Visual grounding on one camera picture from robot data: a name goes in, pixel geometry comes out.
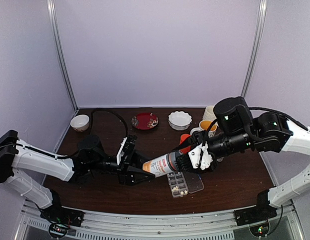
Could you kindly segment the orange pill bottle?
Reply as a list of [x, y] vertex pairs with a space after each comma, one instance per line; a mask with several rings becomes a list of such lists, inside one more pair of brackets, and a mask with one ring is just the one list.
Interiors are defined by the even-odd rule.
[[191, 150], [192, 139], [190, 134], [182, 134], [180, 136], [180, 143], [183, 148], [180, 150], [183, 154], [188, 153]]

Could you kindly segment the floral mug yellow inside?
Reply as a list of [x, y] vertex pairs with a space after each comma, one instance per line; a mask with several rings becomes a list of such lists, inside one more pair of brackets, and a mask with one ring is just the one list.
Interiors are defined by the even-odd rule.
[[[202, 121], [199, 123], [199, 126], [193, 128], [193, 129], [190, 131], [189, 134], [192, 135], [193, 133], [196, 133], [196, 132], [206, 131], [206, 130], [208, 130], [208, 128], [210, 127], [211, 124], [212, 124], [212, 121], [209, 121], [209, 120], [202, 120]], [[214, 124], [214, 125], [212, 126], [212, 128], [210, 129], [209, 133], [208, 133], [209, 137], [215, 136], [216, 131], [217, 131], [217, 125]]]

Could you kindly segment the red floral plate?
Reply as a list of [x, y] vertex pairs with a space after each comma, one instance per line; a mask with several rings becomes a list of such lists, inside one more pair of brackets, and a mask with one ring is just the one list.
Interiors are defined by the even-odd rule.
[[159, 118], [152, 112], [142, 112], [132, 117], [131, 124], [138, 130], [151, 130], [159, 124]]

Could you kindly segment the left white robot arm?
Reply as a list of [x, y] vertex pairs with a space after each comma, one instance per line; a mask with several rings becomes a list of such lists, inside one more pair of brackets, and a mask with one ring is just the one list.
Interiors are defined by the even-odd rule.
[[0, 183], [5, 183], [33, 201], [56, 222], [62, 222], [66, 210], [61, 206], [59, 195], [43, 187], [22, 170], [43, 173], [65, 182], [75, 183], [92, 170], [106, 171], [118, 175], [125, 185], [153, 179], [152, 173], [142, 169], [140, 158], [130, 161], [135, 153], [136, 137], [124, 138], [118, 157], [104, 152], [97, 135], [88, 135], [77, 144], [73, 155], [59, 155], [32, 146], [18, 137], [18, 132], [9, 130], [0, 137]]

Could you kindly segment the right aluminium frame post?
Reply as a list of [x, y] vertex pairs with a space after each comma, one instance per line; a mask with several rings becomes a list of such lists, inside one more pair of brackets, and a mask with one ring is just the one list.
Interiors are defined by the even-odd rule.
[[257, 57], [259, 48], [262, 41], [262, 36], [264, 32], [264, 26], [265, 26], [265, 20], [266, 20], [266, 14], [267, 14], [267, 0], [260, 0], [258, 6], [258, 12], [257, 12], [257, 19], [256, 19], [256, 26], [255, 26], [255, 33], [251, 48], [251, 53], [249, 57], [248, 67], [246, 70], [242, 90], [241, 90], [241, 97], [246, 98], [249, 86], [252, 80], [252, 76], [254, 73], [254, 68], [256, 65]]

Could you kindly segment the white ceramic rice bowl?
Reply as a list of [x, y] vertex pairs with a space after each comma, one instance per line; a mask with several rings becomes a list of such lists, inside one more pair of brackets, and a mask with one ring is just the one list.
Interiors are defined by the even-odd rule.
[[70, 121], [70, 126], [76, 132], [84, 132], [89, 128], [90, 118], [88, 115], [81, 114], [72, 118]]

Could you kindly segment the clear plastic pill organizer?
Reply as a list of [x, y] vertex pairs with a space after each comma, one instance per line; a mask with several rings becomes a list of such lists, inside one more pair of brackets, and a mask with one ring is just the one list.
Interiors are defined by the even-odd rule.
[[171, 172], [167, 175], [167, 179], [170, 190], [174, 186], [179, 186], [180, 188], [187, 188], [188, 189], [187, 195], [194, 194], [204, 189], [204, 184], [202, 182], [201, 176], [196, 173]]

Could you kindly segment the white scalloped bowl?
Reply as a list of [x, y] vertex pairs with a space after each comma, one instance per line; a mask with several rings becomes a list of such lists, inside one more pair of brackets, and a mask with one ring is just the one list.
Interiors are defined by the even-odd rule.
[[190, 127], [192, 116], [184, 111], [171, 112], [168, 116], [168, 122], [171, 128], [177, 131], [183, 131]]

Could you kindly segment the cream pills in organizer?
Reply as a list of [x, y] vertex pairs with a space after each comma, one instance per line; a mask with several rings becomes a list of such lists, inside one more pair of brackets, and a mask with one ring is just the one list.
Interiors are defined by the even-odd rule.
[[174, 198], [179, 196], [185, 196], [188, 194], [188, 189], [186, 187], [173, 186], [171, 192]]

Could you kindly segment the front aluminium rail base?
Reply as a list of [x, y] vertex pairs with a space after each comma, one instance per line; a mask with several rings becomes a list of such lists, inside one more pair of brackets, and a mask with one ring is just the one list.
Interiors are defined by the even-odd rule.
[[257, 240], [253, 233], [269, 224], [269, 240], [305, 239], [294, 205], [278, 210], [278, 216], [239, 226], [233, 210], [177, 215], [131, 215], [84, 212], [80, 227], [73, 226], [66, 240]]

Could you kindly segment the cream ribbed mug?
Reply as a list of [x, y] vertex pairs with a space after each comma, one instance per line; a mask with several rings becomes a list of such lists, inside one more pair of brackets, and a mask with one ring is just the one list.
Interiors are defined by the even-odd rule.
[[216, 116], [213, 112], [214, 106], [213, 105], [209, 105], [205, 108], [204, 114], [202, 119], [203, 120], [209, 120], [209, 121], [213, 121], [216, 119]]

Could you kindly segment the grey lid vitamin bottle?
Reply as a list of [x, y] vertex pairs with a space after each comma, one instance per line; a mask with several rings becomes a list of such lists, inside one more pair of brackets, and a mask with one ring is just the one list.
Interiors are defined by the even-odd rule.
[[172, 172], [177, 172], [179, 171], [179, 168], [177, 166], [176, 160], [180, 155], [182, 155], [180, 151], [167, 153], [143, 163], [142, 170], [154, 174], [156, 178]]

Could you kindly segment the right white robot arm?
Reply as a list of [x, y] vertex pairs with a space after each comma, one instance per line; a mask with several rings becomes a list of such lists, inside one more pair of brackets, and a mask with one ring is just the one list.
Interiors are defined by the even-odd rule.
[[177, 149], [193, 146], [175, 160], [178, 170], [192, 172], [212, 168], [217, 159], [251, 149], [257, 152], [295, 152], [310, 156], [310, 127], [291, 116], [268, 108], [253, 117], [245, 99], [229, 97], [218, 102], [213, 112], [221, 133], [209, 137], [207, 131], [194, 133]]

